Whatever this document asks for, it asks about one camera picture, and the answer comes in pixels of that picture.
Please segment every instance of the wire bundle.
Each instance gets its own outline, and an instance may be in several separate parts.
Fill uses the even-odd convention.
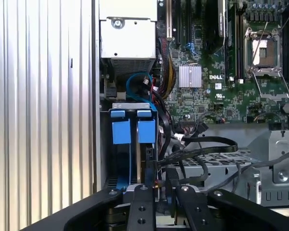
[[[152,103],[152,97],[150,97],[150,101],[146,100],[138,95],[136,95],[134,92],[132,92],[131,88],[130,88],[130,84],[131,84],[131,80],[134,79],[137,76],[142,76],[142,75],[146,75],[149,77],[149,80],[151,81],[151,83],[153,82],[152,76],[150,76],[148,73],[146,72],[139,72],[136,73],[134,75],[132,75],[127,81],[126,81],[126,94],[129,95],[132,99],[137,100],[137,101],[141,101],[144,103],[149,103],[151,108],[156,111],[156,107],[155,105]]]
[[[234,140],[219,137],[219,136],[206,136],[206,137],[197,137],[197,138],[188,138],[182,137],[182,141],[188,142],[216,142],[226,144],[227,146],[213,146],[201,149],[194,149],[194,150],[178,150],[173,152],[167,158],[158,161],[158,166],[166,166],[170,164],[175,164],[179,161],[186,160],[188,158],[192,158],[195,156],[203,155],[203,154],[210,154],[210,153],[232,153],[238,150],[237,142]]]
[[[159,37],[159,46],[158,50],[161,54],[163,60],[162,68],[162,82],[158,89],[158,93],[162,96],[163,99],[166,99],[174,88],[176,82],[176,72],[174,65],[171,59],[169,42],[166,38]]]

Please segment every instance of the heatsink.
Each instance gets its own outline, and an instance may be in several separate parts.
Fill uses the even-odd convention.
[[[187,64],[179,66],[179,88],[201,88],[201,65]]]

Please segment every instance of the sheet metal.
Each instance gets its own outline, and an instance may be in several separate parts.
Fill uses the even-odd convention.
[[[0,231],[92,193],[91,10],[0,0]]]

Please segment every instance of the black clamp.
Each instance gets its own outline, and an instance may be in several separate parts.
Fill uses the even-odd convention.
[[[127,231],[155,231],[155,196],[153,187],[138,185],[134,190]]]
[[[176,187],[178,203],[184,211],[184,218],[191,230],[219,231],[222,230],[211,214],[207,197],[200,193],[195,186],[180,185]]]

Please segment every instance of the chip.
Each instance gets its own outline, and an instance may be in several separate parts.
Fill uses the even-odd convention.
[[[204,106],[199,106],[198,107],[198,112],[203,113],[204,112]]]
[[[177,51],[173,51],[173,52],[172,52],[172,57],[173,57],[174,59],[179,58],[179,53],[178,53]]]
[[[227,111],[226,111],[226,115],[227,115],[227,116],[232,116],[232,111],[231,111],[231,110],[227,110]]]

